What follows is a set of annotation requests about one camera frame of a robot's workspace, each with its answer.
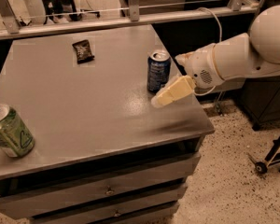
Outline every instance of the drawer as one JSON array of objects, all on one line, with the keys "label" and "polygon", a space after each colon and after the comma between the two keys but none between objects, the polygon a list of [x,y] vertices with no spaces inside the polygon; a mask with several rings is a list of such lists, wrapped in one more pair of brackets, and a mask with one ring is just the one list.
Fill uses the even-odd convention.
[{"label": "drawer", "polygon": [[112,221],[121,216],[126,216],[132,212],[147,209],[163,203],[170,203],[181,198],[187,185],[177,184],[166,188],[151,189],[139,194],[117,198],[112,201],[102,203],[89,203],[71,210],[61,210],[52,214],[42,215],[32,221],[33,224],[86,224],[108,219]]},{"label": "drawer", "polygon": [[104,220],[95,224],[144,224],[147,221],[156,220],[161,217],[169,217],[177,211],[178,207],[178,202],[166,203],[124,217],[119,217],[113,220]]},{"label": "drawer", "polygon": [[194,172],[200,157],[199,153],[186,153],[107,174],[1,197],[0,212],[14,219],[33,217],[68,206],[187,177]]}]

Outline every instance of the green soda can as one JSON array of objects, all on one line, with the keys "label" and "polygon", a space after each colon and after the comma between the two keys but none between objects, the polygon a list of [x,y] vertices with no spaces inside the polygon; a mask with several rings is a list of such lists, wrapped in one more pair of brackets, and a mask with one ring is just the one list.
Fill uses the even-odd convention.
[{"label": "green soda can", "polygon": [[0,104],[0,148],[9,157],[22,157],[34,145],[34,138],[17,111],[9,105]]}]

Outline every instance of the speckled floor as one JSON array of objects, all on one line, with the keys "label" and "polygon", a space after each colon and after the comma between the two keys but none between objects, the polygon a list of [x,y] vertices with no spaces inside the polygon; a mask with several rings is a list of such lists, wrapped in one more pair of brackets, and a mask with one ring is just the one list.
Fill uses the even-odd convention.
[{"label": "speckled floor", "polygon": [[[179,209],[172,217],[146,224],[280,224],[279,165],[266,175],[257,175],[246,153],[262,161],[280,134],[280,121],[266,124],[258,132],[249,118],[233,102],[223,103],[225,117],[214,112],[212,104],[203,105],[215,126],[200,149],[202,158]],[[28,224],[0,214],[0,224]]]}]

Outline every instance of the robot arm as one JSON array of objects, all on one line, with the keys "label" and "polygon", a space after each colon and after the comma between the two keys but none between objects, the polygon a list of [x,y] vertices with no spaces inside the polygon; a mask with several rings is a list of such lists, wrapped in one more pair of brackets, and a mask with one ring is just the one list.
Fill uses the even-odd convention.
[{"label": "robot arm", "polygon": [[238,77],[280,76],[280,6],[260,13],[249,34],[209,44],[175,58],[187,75],[169,81],[152,99],[155,107],[193,93],[196,86],[209,89]]},{"label": "robot arm", "polygon": [[24,0],[32,24],[46,23],[46,10],[42,0]]}]

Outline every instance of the table top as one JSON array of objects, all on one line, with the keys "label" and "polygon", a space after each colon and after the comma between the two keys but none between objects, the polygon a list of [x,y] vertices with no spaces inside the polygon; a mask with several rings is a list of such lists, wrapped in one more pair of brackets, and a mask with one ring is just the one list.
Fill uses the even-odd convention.
[{"label": "table top", "polygon": [[[78,65],[72,44],[84,39],[95,59]],[[154,49],[165,47],[150,25],[15,40],[0,103],[19,112],[35,147],[20,159],[0,149],[0,179],[212,133],[194,95],[151,106],[147,56]]]}]

